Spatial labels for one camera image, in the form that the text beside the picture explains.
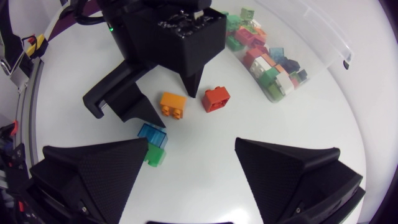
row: black 3d printed part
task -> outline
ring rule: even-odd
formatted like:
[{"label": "black 3d printed part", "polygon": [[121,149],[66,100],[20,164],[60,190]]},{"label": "black 3d printed part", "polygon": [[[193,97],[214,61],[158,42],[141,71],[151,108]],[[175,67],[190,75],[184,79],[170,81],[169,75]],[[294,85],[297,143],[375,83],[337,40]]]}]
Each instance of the black 3d printed part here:
[{"label": "black 3d printed part", "polygon": [[86,93],[83,97],[85,106],[96,118],[102,118],[104,113],[101,111],[100,103],[104,100],[123,122],[131,118],[140,118],[165,128],[155,108],[136,84],[136,81],[153,67],[151,64],[144,66],[122,62]]},{"label": "black 3d printed part", "polygon": [[74,148],[45,146],[45,159],[30,169],[32,179],[21,195],[46,223],[70,222],[76,214],[119,223],[147,151],[146,138]]},{"label": "black 3d printed part", "polygon": [[235,151],[264,223],[330,218],[338,223],[363,196],[362,177],[338,161],[337,148],[311,150],[237,138]]}]

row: green lego brick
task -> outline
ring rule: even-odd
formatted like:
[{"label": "green lego brick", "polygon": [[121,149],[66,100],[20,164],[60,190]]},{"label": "green lego brick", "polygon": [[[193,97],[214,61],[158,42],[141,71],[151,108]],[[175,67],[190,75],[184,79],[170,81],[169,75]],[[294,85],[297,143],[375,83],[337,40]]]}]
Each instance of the green lego brick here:
[{"label": "green lego brick", "polygon": [[248,31],[250,31],[250,33],[252,34],[258,34],[258,32],[254,29],[254,27],[251,26],[243,26],[244,28],[246,28]]},{"label": "green lego brick", "polygon": [[144,161],[148,161],[148,165],[152,167],[157,167],[162,164],[165,156],[166,152],[163,149],[148,143],[148,152]]},{"label": "green lego brick", "polygon": [[298,83],[302,83],[303,82],[303,80],[299,77],[297,72],[293,72],[289,76],[292,77],[292,78],[295,78],[298,81]]},{"label": "green lego brick", "polygon": [[275,101],[279,101],[284,97],[282,92],[280,92],[276,83],[273,83],[271,86],[269,86],[267,90],[272,99],[274,99]]},{"label": "green lego brick", "polygon": [[250,26],[251,21],[242,21],[241,24],[242,24],[242,26]]},{"label": "green lego brick", "polygon": [[241,26],[241,18],[236,15],[228,15],[226,16],[226,31],[232,32],[239,29]]},{"label": "green lego brick", "polygon": [[276,78],[276,76],[279,75],[279,72],[275,67],[272,67],[271,69],[266,70],[264,74],[268,75],[270,78]]},{"label": "green lego brick", "polygon": [[248,7],[243,7],[241,10],[241,19],[244,21],[252,21],[254,17],[254,10]]},{"label": "green lego brick", "polygon": [[226,38],[226,45],[233,51],[239,51],[244,48],[238,40],[236,40],[232,35]]},{"label": "green lego brick", "polygon": [[264,72],[259,79],[259,83],[263,88],[268,88],[273,82],[275,82],[275,77],[269,76],[267,72]]}]

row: red lego brick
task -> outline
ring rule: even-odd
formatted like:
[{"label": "red lego brick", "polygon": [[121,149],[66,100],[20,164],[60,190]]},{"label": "red lego brick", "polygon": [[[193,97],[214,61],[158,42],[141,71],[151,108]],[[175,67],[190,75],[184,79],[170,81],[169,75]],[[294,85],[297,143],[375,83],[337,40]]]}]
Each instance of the red lego brick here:
[{"label": "red lego brick", "polygon": [[254,40],[254,34],[243,28],[235,32],[235,39],[246,46],[250,46]]},{"label": "red lego brick", "polygon": [[206,90],[205,96],[201,100],[206,112],[212,112],[225,106],[230,99],[225,87],[216,87],[214,90]]},{"label": "red lego brick", "polygon": [[290,81],[292,81],[294,88],[296,89],[297,87],[299,87],[299,81],[297,81],[297,79],[292,78],[290,79]]},{"label": "red lego brick", "polygon": [[18,121],[15,120],[15,121],[13,121],[13,123],[14,123],[14,129],[11,131],[10,136],[14,136],[18,132]]},{"label": "red lego brick", "polygon": [[19,211],[20,212],[24,212],[24,204],[22,202],[18,202],[18,206],[19,206]]},{"label": "red lego brick", "polygon": [[260,57],[262,54],[263,52],[258,48],[248,50],[246,52],[246,55],[243,57],[243,65],[247,69],[250,69],[254,59]]},{"label": "red lego brick", "polygon": [[265,38],[261,37],[258,34],[254,34],[254,39],[253,39],[253,42],[251,43],[250,47],[255,48],[256,45],[264,46],[264,44],[266,44]]},{"label": "red lego brick", "polygon": [[266,48],[266,46],[264,46],[264,45],[256,45],[256,48],[259,49],[259,50],[261,50],[261,52],[262,52],[263,54],[269,55],[269,51],[268,51],[268,49]]}]

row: pile of lego bricks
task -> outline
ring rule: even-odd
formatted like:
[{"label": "pile of lego bricks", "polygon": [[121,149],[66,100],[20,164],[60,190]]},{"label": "pile of lego bricks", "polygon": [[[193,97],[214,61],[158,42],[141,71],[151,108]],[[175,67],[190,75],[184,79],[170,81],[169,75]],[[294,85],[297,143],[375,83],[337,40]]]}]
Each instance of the pile of lego bricks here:
[{"label": "pile of lego bricks", "polygon": [[226,45],[233,52],[245,51],[243,65],[249,70],[268,99],[278,102],[307,79],[295,60],[285,56],[282,47],[269,48],[267,33],[254,18],[254,10],[243,7],[241,15],[227,16]]}]

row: orange lego brick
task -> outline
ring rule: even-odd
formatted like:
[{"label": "orange lego brick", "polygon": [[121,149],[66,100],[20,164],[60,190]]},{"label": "orange lego brick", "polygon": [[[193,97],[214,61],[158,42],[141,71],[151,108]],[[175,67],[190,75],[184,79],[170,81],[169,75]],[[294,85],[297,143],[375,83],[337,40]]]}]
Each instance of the orange lego brick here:
[{"label": "orange lego brick", "polygon": [[231,98],[225,87],[216,87],[214,90],[206,90],[201,100],[206,112],[212,112],[225,106]]},{"label": "orange lego brick", "polygon": [[162,114],[164,116],[172,115],[175,119],[181,119],[187,99],[183,96],[178,96],[173,93],[164,92],[160,106],[162,107]]},{"label": "orange lego brick", "polygon": [[269,55],[263,54],[263,55],[261,55],[261,57],[263,57],[264,60],[265,60],[270,66],[273,67],[273,66],[276,65],[276,63],[274,62],[274,60],[273,60]]},{"label": "orange lego brick", "polygon": [[276,65],[275,68],[276,68],[276,70],[278,70],[279,73],[286,72],[285,69],[281,65]]},{"label": "orange lego brick", "polygon": [[262,38],[267,39],[267,34],[261,28],[255,27],[254,29]]}]

